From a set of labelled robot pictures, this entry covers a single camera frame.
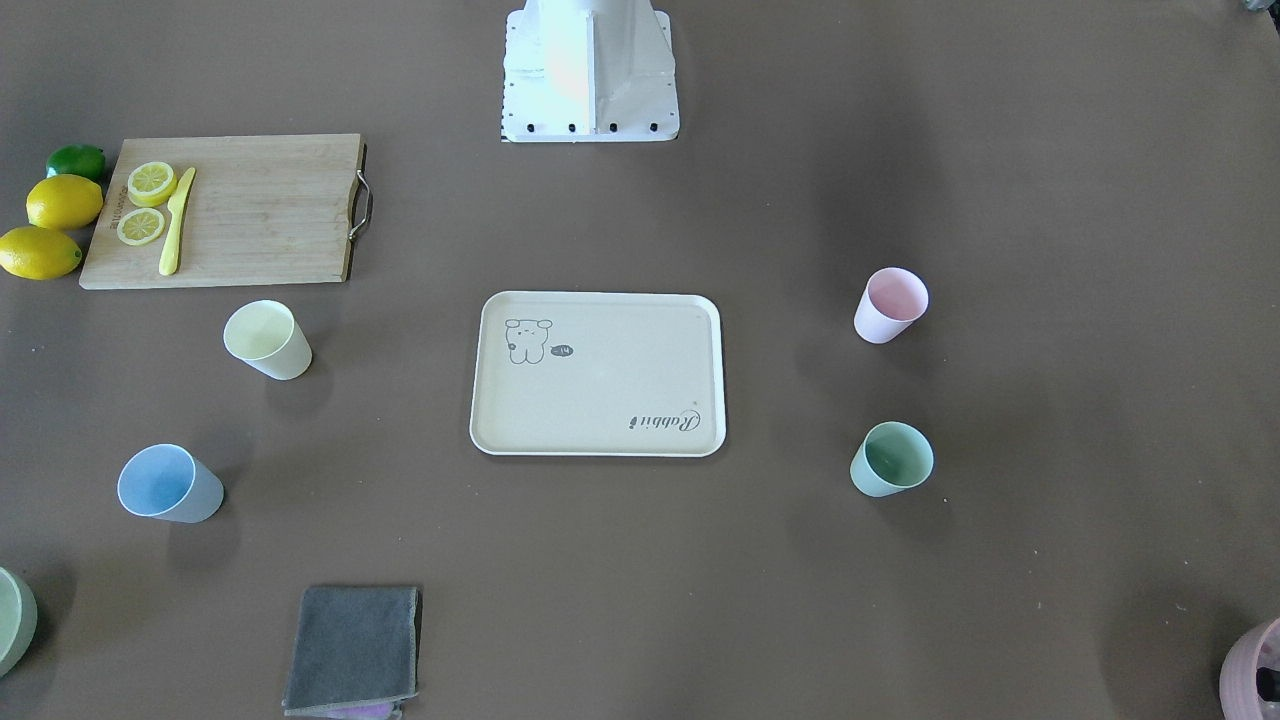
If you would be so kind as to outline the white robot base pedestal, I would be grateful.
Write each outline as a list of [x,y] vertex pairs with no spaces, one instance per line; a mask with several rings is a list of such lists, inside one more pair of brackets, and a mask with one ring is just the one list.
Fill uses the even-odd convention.
[[506,18],[503,68],[506,142],[678,136],[671,20],[649,1],[527,1]]

